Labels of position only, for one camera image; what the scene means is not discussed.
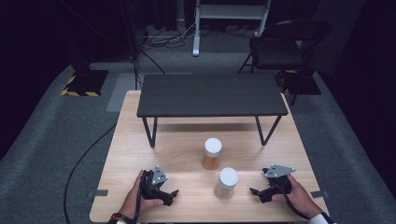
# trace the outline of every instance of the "hand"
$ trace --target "hand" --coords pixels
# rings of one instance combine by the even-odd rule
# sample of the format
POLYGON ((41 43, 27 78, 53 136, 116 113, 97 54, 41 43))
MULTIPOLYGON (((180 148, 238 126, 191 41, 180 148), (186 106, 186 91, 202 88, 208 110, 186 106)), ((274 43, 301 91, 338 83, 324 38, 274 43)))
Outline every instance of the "hand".
MULTIPOLYGON (((288 194, 288 197, 299 212, 303 213, 309 219, 323 212, 293 176, 288 175, 288 179, 291 183, 291 192, 288 194)), ((272 201, 285 203, 286 198, 283 194, 275 194, 272 196, 272 201)))
MULTIPOLYGON (((136 199, 137 199, 137 191, 140 185, 140 178, 143 175, 143 171, 140 171, 139 175, 137 176, 136 180, 134 181, 134 186, 128 192, 125 197, 124 203, 119 211, 119 213, 127 216, 129 219, 134 218, 134 211, 136 210, 136 199)), ((143 197, 140 198, 140 211, 139 213, 142 214, 144 211, 151 207, 156 207, 163 205, 163 200, 160 199, 151 199, 145 200, 143 197)))

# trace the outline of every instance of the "gray carpet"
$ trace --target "gray carpet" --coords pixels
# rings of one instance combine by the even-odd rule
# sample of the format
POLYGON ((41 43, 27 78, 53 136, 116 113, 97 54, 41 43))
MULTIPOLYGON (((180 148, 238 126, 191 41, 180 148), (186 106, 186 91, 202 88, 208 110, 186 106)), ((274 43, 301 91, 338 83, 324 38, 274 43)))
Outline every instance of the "gray carpet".
MULTIPOLYGON (((236 73, 248 52, 247 35, 210 33, 201 55, 192 39, 177 49, 145 49, 165 73, 236 73)), ((161 73, 145 55, 140 76, 161 73)), ((134 89, 133 65, 112 59, 91 69, 109 74, 100 97, 61 96, 73 69, 49 86, 8 154, 0 162, 0 223, 65 223, 64 186, 79 158, 117 121, 123 94, 134 89)), ((274 72, 260 72, 268 75, 274 72)), ((318 74, 321 95, 301 95, 291 113, 322 190, 338 223, 396 223, 396 202, 368 160, 345 116, 318 74)), ((69 184, 71 223, 91 223, 91 193, 99 183, 113 131, 81 161, 69 184)))

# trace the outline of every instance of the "white jar lid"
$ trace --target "white jar lid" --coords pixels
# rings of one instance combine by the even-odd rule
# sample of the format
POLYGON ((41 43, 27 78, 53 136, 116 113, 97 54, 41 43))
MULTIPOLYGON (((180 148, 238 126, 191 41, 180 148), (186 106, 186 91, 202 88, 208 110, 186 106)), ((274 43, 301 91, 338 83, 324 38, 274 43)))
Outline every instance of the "white jar lid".
POLYGON ((220 182, 226 189, 231 189, 238 183, 238 172, 231 167, 225 167, 220 172, 220 182))
POLYGON ((221 151, 221 142, 217 138, 209 138, 205 142, 206 155, 209 157, 217 157, 221 151))

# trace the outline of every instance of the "bracelet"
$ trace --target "bracelet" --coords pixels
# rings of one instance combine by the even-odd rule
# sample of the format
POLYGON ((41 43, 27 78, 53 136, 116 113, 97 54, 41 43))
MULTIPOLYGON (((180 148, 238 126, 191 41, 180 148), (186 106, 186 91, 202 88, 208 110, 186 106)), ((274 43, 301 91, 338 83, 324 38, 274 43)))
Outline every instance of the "bracelet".
POLYGON ((126 224, 135 224, 135 222, 133 220, 131 220, 130 218, 126 217, 125 215, 121 214, 121 213, 114 213, 113 215, 111 215, 111 218, 116 218, 119 221, 125 222, 126 224))

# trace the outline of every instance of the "black table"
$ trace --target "black table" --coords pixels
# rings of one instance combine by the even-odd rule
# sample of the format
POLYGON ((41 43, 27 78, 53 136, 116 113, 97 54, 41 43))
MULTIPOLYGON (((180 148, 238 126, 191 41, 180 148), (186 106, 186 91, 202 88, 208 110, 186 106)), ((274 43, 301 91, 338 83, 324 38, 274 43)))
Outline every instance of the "black table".
POLYGON ((158 118, 250 116, 256 118, 265 146, 288 113, 272 76, 145 75, 136 115, 143 120, 151 147, 155 147, 158 118), (259 116, 277 116, 265 139, 259 116), (154 118, 152 136, 147 118, 154 118))

